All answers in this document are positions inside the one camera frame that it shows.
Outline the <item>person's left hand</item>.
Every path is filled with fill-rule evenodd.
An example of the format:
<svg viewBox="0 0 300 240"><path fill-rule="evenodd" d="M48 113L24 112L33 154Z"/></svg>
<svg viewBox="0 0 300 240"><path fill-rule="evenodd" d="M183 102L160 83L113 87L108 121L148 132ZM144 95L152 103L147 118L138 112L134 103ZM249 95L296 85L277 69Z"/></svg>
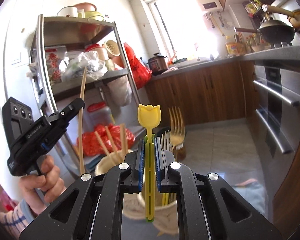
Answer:
<svg viewBox="0 0 300 240"><path fill-rule="evenodd" d="M46 155L40 170L43 175L31 174L23 176L19 180L24 200L34 217L45 210L46 203L52 203L66 189L63 179L59 176L60 169L55 165L52 156Z"/></svg>

